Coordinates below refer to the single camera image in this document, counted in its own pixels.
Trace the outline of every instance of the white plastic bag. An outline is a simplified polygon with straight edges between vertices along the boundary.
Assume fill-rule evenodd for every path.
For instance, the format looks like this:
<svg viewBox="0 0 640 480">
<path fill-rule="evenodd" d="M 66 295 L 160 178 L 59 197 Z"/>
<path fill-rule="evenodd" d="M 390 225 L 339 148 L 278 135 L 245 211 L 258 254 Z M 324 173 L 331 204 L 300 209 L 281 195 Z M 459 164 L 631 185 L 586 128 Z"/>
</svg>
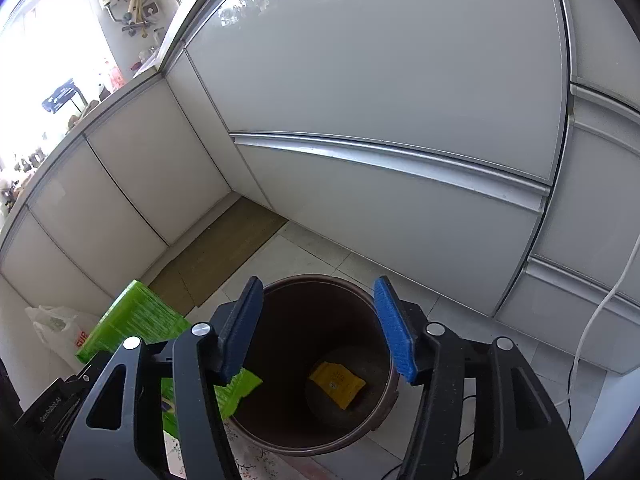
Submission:
<svg viewBox="0 0 640 480">
<path fill-rule="evenodd" d="M 76 352 L 98 324 L 98 318 L 66 306 L 28 306 L 25 311 L 44 346 L 79 372 L 84 365 L 76 358 Z"/>
</svg>

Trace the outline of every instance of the blue foam pad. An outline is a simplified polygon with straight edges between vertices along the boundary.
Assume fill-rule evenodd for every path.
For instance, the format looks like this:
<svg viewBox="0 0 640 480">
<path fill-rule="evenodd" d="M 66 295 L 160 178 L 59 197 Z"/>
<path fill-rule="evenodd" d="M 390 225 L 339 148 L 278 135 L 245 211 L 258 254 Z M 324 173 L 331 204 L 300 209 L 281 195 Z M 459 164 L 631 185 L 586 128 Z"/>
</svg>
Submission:
<svg viewBox="0 0 640 480">
<path fill-rule="evenodd" d="M 396 370 L 409 383 L 413 383 L 418 374 L 414 359 L 414 342 L 398 312 L 396 295 L 389 289 L 382 277 L 376 280 L 373 291 L 376 313 L 385 333 L 386 344 L 389 346 Z"/>
</svg>

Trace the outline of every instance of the floral tablecloth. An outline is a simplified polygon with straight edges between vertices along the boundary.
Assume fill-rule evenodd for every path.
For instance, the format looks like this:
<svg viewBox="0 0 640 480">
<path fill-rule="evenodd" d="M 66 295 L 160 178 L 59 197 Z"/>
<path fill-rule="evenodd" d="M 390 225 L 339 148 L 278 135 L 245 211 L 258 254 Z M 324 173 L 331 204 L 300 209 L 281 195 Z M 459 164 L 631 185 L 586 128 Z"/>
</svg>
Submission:
<svg viewBox="0 0 640 480">
<path fill-rule="evenodd" d="M 247 441 L 228 422 L 225 422 L 224 426 L 241 478 L 246 480 L 306 480 L 276 454 Z M 181 478 L 187 478 L 178 440 L 165 433 L 164 445 L 169 471 Z"/>
</svg>

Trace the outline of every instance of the tile floor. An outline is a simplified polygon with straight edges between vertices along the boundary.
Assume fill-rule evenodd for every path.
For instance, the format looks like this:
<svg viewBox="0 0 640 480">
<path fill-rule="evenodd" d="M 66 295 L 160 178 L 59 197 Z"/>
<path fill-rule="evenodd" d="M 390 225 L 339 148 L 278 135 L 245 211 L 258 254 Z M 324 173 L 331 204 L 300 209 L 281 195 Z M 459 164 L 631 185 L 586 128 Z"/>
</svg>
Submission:
<svg viewBox="0 0 640 480">
<path fill-rule="evenodd" d="M 353 282 L 371 293 L 373 281 L 386 274 L 400 298 L 419 304 L 430 320 L 446 324 L 459 336 L 491 342 L 499 335 L 511 338 L 540 378 L 552 400 L 561 400 L 573 358 L 529 336 L 516 332 L 495 320 L 465 308 L 431 290 L 418 285 L 330 240 L 288 222 L 270 240 L 249 258 L 211 297 L 187 319 L 191 322 L 208 320 L 222 303 L 236 300 L 246 280 L 258 276 L 267 285 L 296 274 L 328 274 Z M 577 384 L 572 397 L 572 424 L 570 434 L 577 444 L 596 405 L 606 371 L 581 362 Z M 475 391 L 473 380 L 466 380 L 465 395 Z M 382 476 L 395 463 L 399 463 L 409 444 L 420 402 L 421 387 L 409 386 L 401 379 L 399 397 L 384 423 L 368 437 L 346 450 L 317 457 L 316 461 L 343 480 Z M 461 439 L 471 433 L 474 420 L 474 401 L 465 401 Z M 560 409 L 562 418 L 568 416 L 567 405 Z M 472 438 L 459 450 L 461 473 L 468 467 Z M 388 478 L 395 478 L 396 472 Z"/>
</svg>

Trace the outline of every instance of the white cable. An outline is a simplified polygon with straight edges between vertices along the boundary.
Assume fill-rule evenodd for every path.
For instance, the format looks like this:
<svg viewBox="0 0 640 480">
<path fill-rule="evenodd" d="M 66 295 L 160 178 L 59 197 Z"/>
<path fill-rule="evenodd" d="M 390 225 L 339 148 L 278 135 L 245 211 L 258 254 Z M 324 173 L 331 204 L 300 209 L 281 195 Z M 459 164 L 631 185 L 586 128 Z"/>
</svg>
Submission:
<svg viewBox="0 0 640 480">
<path fill-rule="evenodd" d="M 609 293 L 604 297 L 604 300 L 600 302 L 600 304 L 594 311 L 593 315 L 591 316 L 589 322 L 587 323 L 587 326 L 584 327 L 584 330 L 582 331 L 582 335 L 580 336 L 580 341 L 578 342 L 578 348 L 575 349 L 574 369 L 572 370 L 571 376 L 569 377 L 569 393 L 567 394 L 565 399 L 555 403 L 556 407 L 561 406 L 571 398 L 571 393 L 572 393 L 572 390 L 574 389 L 575 378 L 578 375 L 578 361 L 580 360 L 580 354 L 582 353 L 582 345 L 584 345 L 584 341 L 585 339 L 587 339 L 587 334 L 589 333 L 589 330 L 591 329 L 591 325 L 595 321 L 596 317 L 602 311 L 605 305 L 609 303 L 609 300 L 613 298 L 615 293 L 618 291 L 618 287 L 620 286 L 620 283 L 622 283 L 622 280 L 625 279 L 626 272 L 629 270 L 629 267 L 631 267 L 631 264 L 634 262 L 636 253 L 638 252 L 638 247 L 640 247 L 640 234 L 638 235 L 636 244 L 634 245 L 634 248 L 631 251 L 631 256 L 629 256 L 629 259 L 626 261 L 625 269 L 622 271 L 622 274 L 620 274 L 620 277 L 616 281 L 616 284 L 609 291 Z"/>
</svg>

